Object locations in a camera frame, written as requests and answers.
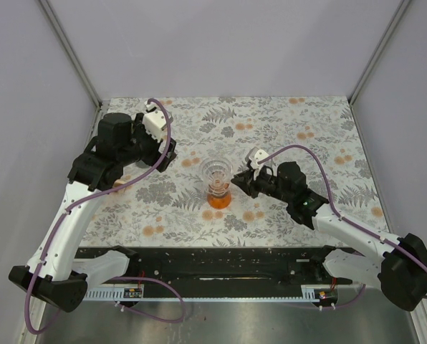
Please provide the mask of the clear glass dripper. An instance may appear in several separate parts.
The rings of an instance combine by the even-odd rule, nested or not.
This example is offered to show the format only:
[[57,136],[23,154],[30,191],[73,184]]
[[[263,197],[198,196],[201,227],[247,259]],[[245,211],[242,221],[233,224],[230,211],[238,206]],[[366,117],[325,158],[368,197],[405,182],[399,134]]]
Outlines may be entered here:
[[226,158],[210,157],[201,162],[199,171],[208,191],[209,184],[230,183],[233,166]]

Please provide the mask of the orange glass carafe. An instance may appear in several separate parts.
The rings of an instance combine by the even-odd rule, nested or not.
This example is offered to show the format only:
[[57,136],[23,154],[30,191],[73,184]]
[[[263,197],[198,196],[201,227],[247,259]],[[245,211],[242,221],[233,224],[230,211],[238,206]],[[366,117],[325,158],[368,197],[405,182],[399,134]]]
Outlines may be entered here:
[[229,183],[209,184],[207,191],[207,202],[215,209],[225,209],[232,200]]

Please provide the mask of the paper filter holder box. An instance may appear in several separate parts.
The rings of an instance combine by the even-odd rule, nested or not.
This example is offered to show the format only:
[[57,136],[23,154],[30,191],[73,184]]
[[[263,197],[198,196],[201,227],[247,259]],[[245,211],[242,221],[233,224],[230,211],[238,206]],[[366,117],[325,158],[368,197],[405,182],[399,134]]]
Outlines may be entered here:
[[117,188],[117,187],[122,186],[124,184],[125,184],[125,181],[118,179],[114,182],[113,187]]

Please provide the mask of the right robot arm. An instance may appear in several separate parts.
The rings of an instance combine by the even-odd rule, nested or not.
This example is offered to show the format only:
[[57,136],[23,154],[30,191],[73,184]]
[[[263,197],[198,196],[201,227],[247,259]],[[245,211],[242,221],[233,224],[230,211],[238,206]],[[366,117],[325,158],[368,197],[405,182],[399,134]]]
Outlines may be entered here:
[[259,172],[248,168],[231,182],[255,199],[259,194],[284,202],[293,221],[325,233],[355,250],[348,254],[331,250],[313,262],[310,274],[324,284],[333,277],[360,282],[380,290],[395,306],[413,311],[427,297],[427,248],[414,234],[404,237],[370,227],[336,214],[325,197],[315,193],[295,162],[265,166]]

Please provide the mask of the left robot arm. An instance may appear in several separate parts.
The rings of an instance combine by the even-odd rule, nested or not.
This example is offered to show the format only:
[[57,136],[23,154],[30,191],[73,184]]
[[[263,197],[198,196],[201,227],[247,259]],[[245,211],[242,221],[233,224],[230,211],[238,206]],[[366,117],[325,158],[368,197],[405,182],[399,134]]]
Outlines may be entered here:
[[14,266],[9,280],[29,296],[71,312],[88,291],[118,277],[134,282],[140,274],[136,254],[113,247],[98,258],[74,261],[85,231],[126,166],[142,162],[163,172],[176,157],[176,142],[165,134],[172,121],[161,110],[108,113],[97,134],[74,160],[57,218],[36,253],[25,265]]

